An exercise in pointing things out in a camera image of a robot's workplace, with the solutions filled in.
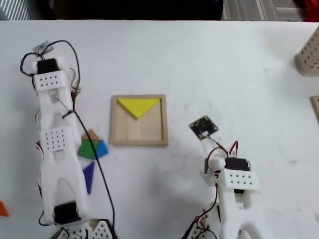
yellow tangram piece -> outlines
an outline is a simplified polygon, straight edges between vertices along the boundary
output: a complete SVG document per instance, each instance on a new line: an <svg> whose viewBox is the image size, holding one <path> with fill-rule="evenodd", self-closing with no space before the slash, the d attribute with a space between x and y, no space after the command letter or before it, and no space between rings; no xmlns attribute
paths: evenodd
<svg viewBox="0 0 319 239"><path fill-rule="evenodd" d="M159 99L129 99L129 98L120 98L118 102L135 118L139 119L147 111L149 111Z"/></svg>

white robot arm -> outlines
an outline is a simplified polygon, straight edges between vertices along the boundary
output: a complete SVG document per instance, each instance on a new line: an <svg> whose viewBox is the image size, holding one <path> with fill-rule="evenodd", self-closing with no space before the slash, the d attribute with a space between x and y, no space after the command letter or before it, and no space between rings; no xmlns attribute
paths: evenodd
<svg viewBox="0 0 319 239"><path fill-rule="evenodd" d="M207 133L201 143L209 155L201 174L208 186L216 187L216 198L208 210L194 219L182 239L272 239L264 218L258 177L251 171L249 161L224 150L211 153L220 145Z"/></svg>
<svg viewBox="0 0 319 239"><path fill-rule="evenodd" d="M72 108L70 78L61 58L34 62L34 85L40 100L40 187L47 224L83 223L88 218L87 192L77 158L81 135Z"/></svg>

brown tangram piece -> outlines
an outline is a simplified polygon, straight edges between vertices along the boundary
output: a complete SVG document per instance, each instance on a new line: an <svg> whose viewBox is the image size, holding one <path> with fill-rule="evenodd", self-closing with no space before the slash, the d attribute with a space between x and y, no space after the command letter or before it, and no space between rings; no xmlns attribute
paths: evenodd
<svg viewBox="0 0 319 239"><path fill-rule="evenodd" d="M101 139L95 134L95 132L94 132L92 129L90 129L90 130L88 131L88 133L89 133L89 135L91 136L91 139L92 139L93 141L100 141L100 140L101 140ZM83 134L81 138L82 138L82 139L89 139L89 137L88 137L86 134Z"/></svg>

table surface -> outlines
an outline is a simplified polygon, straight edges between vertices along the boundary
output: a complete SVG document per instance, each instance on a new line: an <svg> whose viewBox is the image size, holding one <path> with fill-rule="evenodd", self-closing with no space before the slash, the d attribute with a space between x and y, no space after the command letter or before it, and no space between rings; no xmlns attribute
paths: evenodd
<svg viewBox="0 0 319 239"><path fill-rule="evenodd" d="M108 142L110 102L118 94L166 94L167 147L114 147L101 159L121 239L177 239L214 190L200 176L203 148L188 124L208 115L226 147L239 140L263 188L275 238L319 234L319 126L309 97L319 80L301 76L293 57L315 23L0 21L0 238L48 238L37 224L40 155L34 122L39 101L19 71L24 53L46 40L67 39L81 66L77 109ZM73 68L63 44L52 53ZM89 197L93 218L111 218L95 167Z"/></svg>

tangram puzzle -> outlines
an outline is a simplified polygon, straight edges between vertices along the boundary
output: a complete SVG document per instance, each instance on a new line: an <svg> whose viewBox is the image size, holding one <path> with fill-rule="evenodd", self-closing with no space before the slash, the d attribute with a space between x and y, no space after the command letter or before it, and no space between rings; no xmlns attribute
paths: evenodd
<svg viewBox="0 0 319 239"><path fill-rule="evenodd" d="M112 145L168 145L165 95L113 96Z"/></svg>
<svg viewBox="0 0 319 239"><path fill-rule="evenodd" d="M97 155L99 159L103 157L104 155L108 154L108 149L106 147L105 142L100 139L93 130L88 131L92 141L94 148L97 152ZM95 156L92 149L92 146L90 144L90 141L88 139L88 136L86 134L82 135L82 144L79 147L78 155L87 159L93 160L92 163L90 163L86 168L83 169L83 173L85 176L85 183L86 183L86 190L87 193L91 193L92 189L92 181L93 181L93 173L94 173L94 164L95 164Z"/></svg>

